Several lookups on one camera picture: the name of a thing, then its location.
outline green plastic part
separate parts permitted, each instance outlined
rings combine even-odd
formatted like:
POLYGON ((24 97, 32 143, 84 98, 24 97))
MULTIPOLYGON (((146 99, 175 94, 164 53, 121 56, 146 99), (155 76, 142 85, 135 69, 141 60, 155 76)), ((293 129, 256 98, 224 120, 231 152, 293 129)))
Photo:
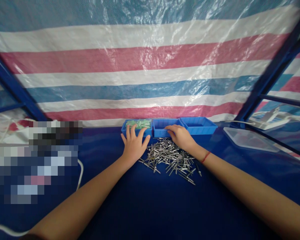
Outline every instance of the green plastic part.
POLYGON ((136 129, 151 128, 151 119, 139 119, 139 120, 129 120, 126 123, 126 128, 130 125, 130 129, 133 125, 137 124, 136 129))

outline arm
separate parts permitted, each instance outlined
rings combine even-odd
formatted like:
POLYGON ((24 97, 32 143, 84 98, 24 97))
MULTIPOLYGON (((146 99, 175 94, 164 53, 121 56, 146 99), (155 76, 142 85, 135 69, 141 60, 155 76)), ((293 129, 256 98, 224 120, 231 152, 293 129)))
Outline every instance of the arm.
POLYGON ((150 136, 142 143, 146 128, 140 131, 138 137, 135 135, 135 128, 136 125, 131 128, 130 133, 127 126, 127 138, 121 134, 125 144, 122 156, 45 216, 29 234, 46 240, 77 239, 114 185, 146 150, 150 136))
MULTIPOLYGON (((168 126, 172 140, 202 161, 208 151, 179 125, 168 126)), ((300 206, 273 188, 210 153, 203 165, 244 205, 284 239, 300 239, 300 206)))

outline forearm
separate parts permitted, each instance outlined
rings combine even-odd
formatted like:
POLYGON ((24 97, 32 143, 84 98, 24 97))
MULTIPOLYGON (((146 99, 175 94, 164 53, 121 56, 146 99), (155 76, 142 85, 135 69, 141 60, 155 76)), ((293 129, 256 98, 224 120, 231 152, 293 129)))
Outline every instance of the forearm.
POLYGON ((119 158, 57 206, 29 233, 47 240, 77 239, 130 167, 125 159, 119 158))
MULTIPOLYGON (((189 153, 203 160, 208 151, 196 146, 189 153)), ((300 239, 298 204, 212 153, 203 165, 282 238, 300 239)))

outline hand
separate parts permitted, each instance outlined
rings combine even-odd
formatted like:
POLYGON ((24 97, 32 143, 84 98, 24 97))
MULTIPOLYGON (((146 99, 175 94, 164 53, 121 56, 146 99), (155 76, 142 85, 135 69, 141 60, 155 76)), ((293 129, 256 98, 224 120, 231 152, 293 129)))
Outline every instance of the hand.
POLYGON ((191 137, 188 130, 180 125, 174 124, 172 126, 166 126, 165 129, 169 130, 168 133, 170 134, 173 142, 186 152, 190 152, 198 145, 191 137))
POLYGON ((150 135, 148 135, 144 142, 142 143, 143 133, 147 128, 142 128, 139 132, 139 135, 136 136, 135 129, 136 124, 132 126, 130 130, 130 126, 127 126, 127 138, 121 133, 122 140, 124 142, 124 151, 122 157, 125 161, 129 161, 131 166, 143 155, 144 151, 147 148, 147 145, 150 141, 150 135))

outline pile of rivets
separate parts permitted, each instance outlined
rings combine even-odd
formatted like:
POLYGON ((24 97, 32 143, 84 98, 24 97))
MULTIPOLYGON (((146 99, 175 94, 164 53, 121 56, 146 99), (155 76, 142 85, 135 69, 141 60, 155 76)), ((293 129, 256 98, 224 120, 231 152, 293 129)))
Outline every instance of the pile of rivets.
POLYGON ((193 175, 196 169, 201 176, 198 165, 196 164, 197 168, 193 168, 194 158, 175 145, 171 138, 159 138, 157 143, 152 144, 147 149, 149 150, 147 159, 140 158, 139 162, 150 168, 153 173, 160 173, 157 165, 164 163, 168 165, 166 173, 169 173, 169 176, 175 172, 193 185, 195 183, 190 176, 193 175))

